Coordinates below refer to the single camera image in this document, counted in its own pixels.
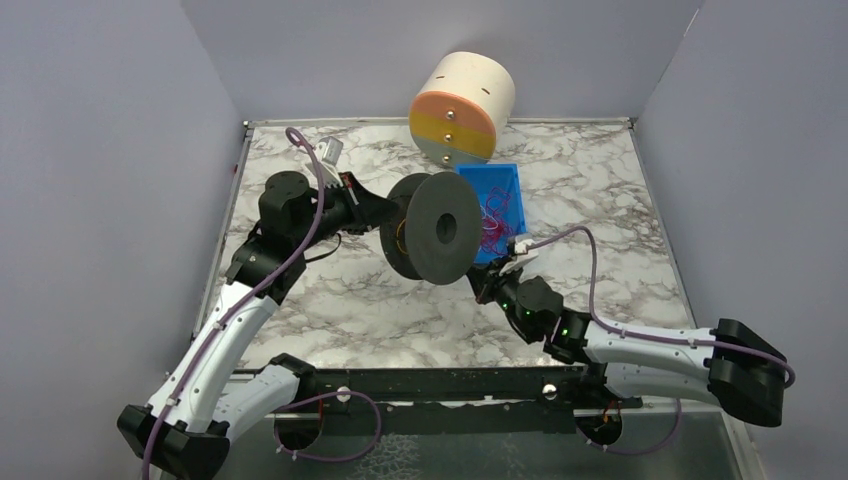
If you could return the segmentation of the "black cable spool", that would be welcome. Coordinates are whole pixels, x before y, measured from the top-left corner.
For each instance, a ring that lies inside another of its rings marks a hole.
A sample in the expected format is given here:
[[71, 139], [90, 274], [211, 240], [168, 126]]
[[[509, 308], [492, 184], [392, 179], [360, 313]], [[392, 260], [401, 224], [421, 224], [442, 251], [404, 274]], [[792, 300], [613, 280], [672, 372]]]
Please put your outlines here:
[[463, 277], [482, 239], [480, 205], [471, 184], [454, 172], [415, 173], [395, 184], [388, 199], [400, 206], [379, 230], [391, 268], [434, 285]]

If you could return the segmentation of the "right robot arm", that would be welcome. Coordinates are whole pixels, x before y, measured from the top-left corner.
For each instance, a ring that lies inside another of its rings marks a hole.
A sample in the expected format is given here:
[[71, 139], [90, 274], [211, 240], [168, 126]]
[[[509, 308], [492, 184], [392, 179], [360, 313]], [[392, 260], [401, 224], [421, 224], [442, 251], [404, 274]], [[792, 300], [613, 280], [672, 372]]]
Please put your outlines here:
[[524, 280], [493, 262], [466, 274], [475, 300], [495, 303], [527, 344], [564, 364], [596, 369], [617, 398], [664, 396], [721, 407], [748, 424], [783, 420], [787, 358], [744, 323], [723, 318], [714, 328], [664, 329], [606, 323], [568, 308], [540, 276]]

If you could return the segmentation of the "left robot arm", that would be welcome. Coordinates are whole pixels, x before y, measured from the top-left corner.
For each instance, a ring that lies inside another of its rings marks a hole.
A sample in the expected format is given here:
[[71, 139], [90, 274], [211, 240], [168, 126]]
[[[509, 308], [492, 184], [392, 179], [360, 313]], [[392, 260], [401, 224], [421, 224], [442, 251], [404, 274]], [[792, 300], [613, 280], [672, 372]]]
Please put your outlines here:
[[117, 426], [142, 460], [178, 479], [211, 479], [231, 445], [277, 407], [300, 380], [271, 365], [225, 394], [259, 329], [305, 271], [304, 252], [337, 233], [364, 234], [388, 222], [396, 202], [365, 189], [350, 172], [311, 187], [296, 171], [272, 175], [258, 200], [260, 219], [233, 255], [217, 303], [199, 336], [144, 405], [128, 405]]

